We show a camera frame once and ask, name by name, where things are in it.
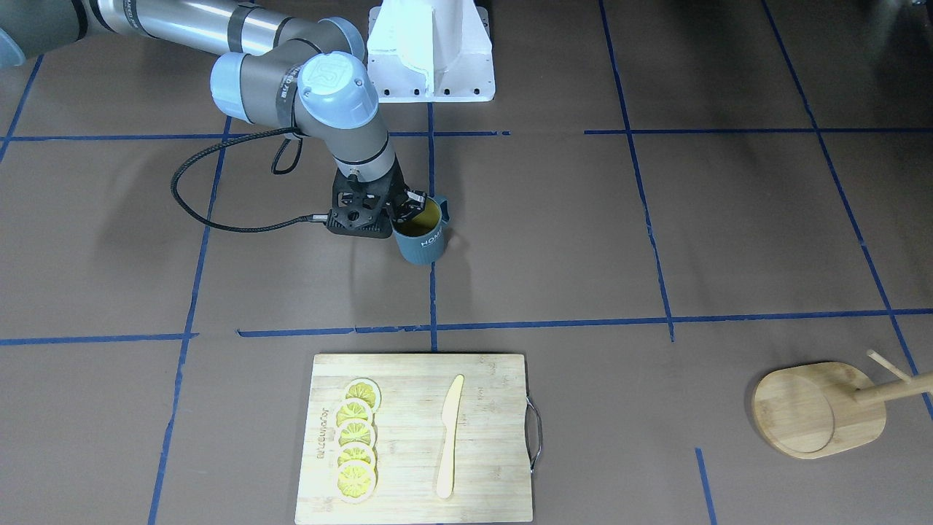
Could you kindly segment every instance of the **bamboo cutting board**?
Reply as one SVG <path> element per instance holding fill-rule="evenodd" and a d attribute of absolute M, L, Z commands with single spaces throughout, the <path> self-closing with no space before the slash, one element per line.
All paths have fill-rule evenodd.
<path fill-rule="evenodd" d="M 463 374 L 453 495 L 435 493 L 444 397 Z M 357 377 L 379 385 L 375 491 L 349 504 L 336 487 L 335 412 Z M 301 456 L 295 523 L 468 523 L 531 521 L 525 442 L 524 356 L 518 354 L 318 354 Z"/>

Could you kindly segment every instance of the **dried lemon slice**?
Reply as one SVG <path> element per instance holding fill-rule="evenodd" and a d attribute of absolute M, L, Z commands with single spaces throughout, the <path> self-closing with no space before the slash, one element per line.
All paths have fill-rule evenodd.
<path fill-rule="evenodd" d="M 376 470 L 362 460 L 349 460 L 337 470 L 337 490 L 347 503 L 365 501 L 376 489 Z"/>
<path fill-rule="evenodd" d="M 350 381 L 350 384 L 347 385 L 346 390 L 343 392 L 343 397 L 347 399 L 355 397 L 365 400 L 373 412 L 379 410 L 379 405 L 383 402 L 383 393 L 379 391 L 379 385 L 373 382 L 372 379 L 366 379 L 365 377 L 358 377 Z"/>
<path fill-rule="evenodd" d="M 348 461 L 365 461 L 372 466 L 376 466 L 376 452 L 365 443 L 351 441 L 337 452 L 337 466 L 341 466 Z"/>
<path fill-rule="evenodd" d="M 344 399 L 341 407 L 337 409 L 337 426 L 341 426 L 347 419 L 365 419 L 372 422 L 372 408 L 366 400 L 358 397 Z"/>
<path fill-rule="evenodd" d="M 372 447 L 376 444 L 376 429 L 365 419 L 347 419 L 337 427 L 337 443 L 363 443 Z"/>

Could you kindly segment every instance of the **mug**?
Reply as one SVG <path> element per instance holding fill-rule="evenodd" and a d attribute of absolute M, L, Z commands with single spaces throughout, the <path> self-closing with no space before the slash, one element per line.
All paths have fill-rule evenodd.
<path fill-rule="evenodd" d="M 393 224 L 398 251 L 412 264 L 430 264 L 444 253 L 444 226 L 450 222 L 447 197 L 435 195 L 425 200 L 425 211 L 412 220 Z"/>

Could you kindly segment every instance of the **brown floor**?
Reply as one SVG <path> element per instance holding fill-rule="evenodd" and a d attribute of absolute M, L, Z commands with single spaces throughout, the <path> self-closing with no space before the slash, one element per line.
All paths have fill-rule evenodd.
<path fill-rule="evenodd" d="M 262 4 L 365 28 L 375 2 Z M 928 398 L 815 461 L 748 412 L 779 368 L 933 370 L 925 8 L 492 9 L 493 102 L 383 105 L 406 179 L 450 198 L 433 269 L 189 218 L 169 178 L 226 127 L 209 55 L 98 36 L 0 71 L 0 523 L 291 523 L 313 355 L 400 350 L 526 356 L 535 523 L 930 521 Z M 324 211 L 323 145 L 289 177 L 276 147 L 182 192 L 206 209 L 217 171 L 216 220 Z"/>

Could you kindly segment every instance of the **cutting board handle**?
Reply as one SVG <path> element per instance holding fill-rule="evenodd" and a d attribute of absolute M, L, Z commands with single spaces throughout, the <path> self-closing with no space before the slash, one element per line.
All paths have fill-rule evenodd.
<path fill-rule="evenodd" d="M 528 461 L 530 463 L 531 473 L 535 473 L 535 465 L 537 465 L 537 460 L 541 457 L 541 452 L 544 451 L 544 427 L 541 424 L 541 414 L 537 411 L 535 403 L 531 400 L 531 396 L 525 396 L 525 401 L 528 403 L 528 408 L 531 408 L 533 414 L 535 414 L 535 422 L 537 423 L 537 452 L 534 456 L 531 455 L 531 452 L 528 453 Z M 525 442 L 527 443 L 528 436 L 525 436 Z"/>

